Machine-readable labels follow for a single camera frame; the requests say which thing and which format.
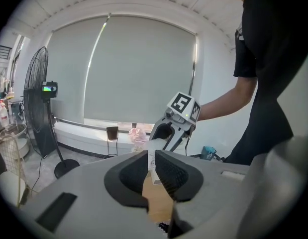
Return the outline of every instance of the black t-shirt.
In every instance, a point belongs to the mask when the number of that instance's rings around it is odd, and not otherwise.
[[[257,77],[249,125],[227,163],[253,158],[293,136],[277,98],[308,54],[308,0],[244,0],[236,38],[235,77]]]

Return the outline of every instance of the fan base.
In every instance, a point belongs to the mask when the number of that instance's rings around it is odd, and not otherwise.
[[[80,164],[73,159],[66,159],[57,164],[54,169],[54,175],[57,179],[70,172],[72,169],[80,166]]]

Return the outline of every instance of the fan stand pole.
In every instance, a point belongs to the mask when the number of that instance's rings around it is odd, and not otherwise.
[[[66,160],[63,159],[60,148],[58,146],[58,143],[57,143],[57,140],[56,140],[56,137],[55,137],[54,130],[53,130],[50,100],[47,102],[47,110],[48,110],[50,131],[51,131],[52,137],[53,137],[53,139],[56,143],[55,144],[56,145],[56,151],[58,152],[60,160],[61,160],[61,162],[58,163],[57,166],[54,169],[54,175],[57,179],[59,179],[60,177],[62,177],[63,175],[65,175],[66,173],[71,171],[72,169],[80,166],[80,164],[76,160],[73,160],[73,159],[66,159]]]

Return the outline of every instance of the floor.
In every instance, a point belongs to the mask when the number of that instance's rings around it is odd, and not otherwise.
[[[101,160],[100,158],[79,154],[63,147],[60,147],[60,151],[64,159],[74,159],[78,161],[80,165]],[[24,157],[24,162],[22,162],[26,182],[30,188],[33,187],[39,177],[40,161],[41,156],[31,148],[29,153]],[[34,191],[40,192],[52,182],[56,181],[54,168],[59,162],[60,158],[56,150],[49,154],[45,159],[42,159],[40,178],[33,188]]]

